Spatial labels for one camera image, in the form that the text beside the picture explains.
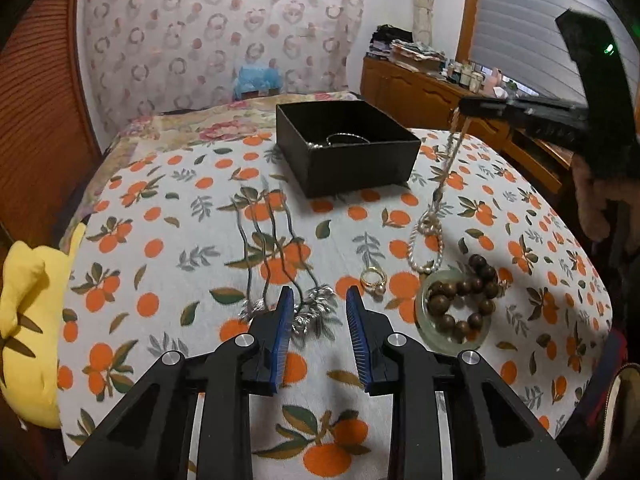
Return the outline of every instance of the wooden bead bracelet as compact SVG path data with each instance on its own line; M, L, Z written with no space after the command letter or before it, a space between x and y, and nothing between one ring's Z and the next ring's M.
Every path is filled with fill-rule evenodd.
M487 264L480 254L473 254L469 258L469 266L475 276L457 283L434 282L429 287L429 301L427 310L436 319L438 329L444 333L453 332L454 337L462 343L471 330L480 330L483 316L491 316L495 310L494 298L500 293L498 275L495 269ZM478 312L471 314L466 321L456 319L447 314L452 300L456 296L481 294L484 296L478 302Z

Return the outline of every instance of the patterned curtain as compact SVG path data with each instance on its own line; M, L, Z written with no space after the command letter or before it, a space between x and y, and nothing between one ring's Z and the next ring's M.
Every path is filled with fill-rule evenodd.
M363 0L85 0L88 73L101 120L231 101L243 65L277 68L285 92L346 88Z

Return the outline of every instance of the metal screw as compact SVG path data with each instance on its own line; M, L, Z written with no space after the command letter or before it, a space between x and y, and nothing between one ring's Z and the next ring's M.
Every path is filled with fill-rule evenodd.
M406 337L402 334L392 334L386 340L392 346L404 346L406 344Z
M181 356L182 354L180 352L169 350L162 354L162 362L167 366L173 366L180 360Z
M465 350L462 352L462 360L468 365L477 365L480 362L478 352L473 350Z
M240 334L236 336L236 344L238 346L251 346L254 344L254 336L251 334Z

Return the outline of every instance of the tablecloth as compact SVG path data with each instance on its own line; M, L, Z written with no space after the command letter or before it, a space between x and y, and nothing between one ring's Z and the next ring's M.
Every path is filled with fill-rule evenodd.
M247 268L233 195L254 247L252 295L260 297L269 268L268 300L277 300L289 280L272 247L263 257L250 220L268 232L266 207L242 200L260 195L266 181L285 268L303 289L311 287L302 257L331 284L343 325L331 326L335 342L322 336L303 349L290 346L285 387L273 398L251 398L254 476L385 477L392 399L370 398L359 387L344 298L364 266L378 264L388 288L383 301L365 294L366 307L420 340L420 281L407 264L406 243L436 187L447 132L417 135L422 145L406 187L317 200L304 197L269 131L151 155L115 175L88 223L65 296L59 404L68 454L163 351L203 354L247 330L238 321ZM290 244L283 200L304 239L302 254ZM536 190L472 137L447 179L441 216L444 268L481 253L510 284L479 352L556 436L610 328L609 297L596 270ZM433 239L420 240L418 259L432 259L433 249ZM192 470L196 459L194 438Z

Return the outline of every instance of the yellow plush toy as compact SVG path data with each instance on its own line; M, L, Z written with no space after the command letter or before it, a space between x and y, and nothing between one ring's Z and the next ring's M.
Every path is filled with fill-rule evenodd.
M69 255L50 247L11 246L0 294L0 390L23 420L59 428L58 337L63 298L85 225L76 228Z

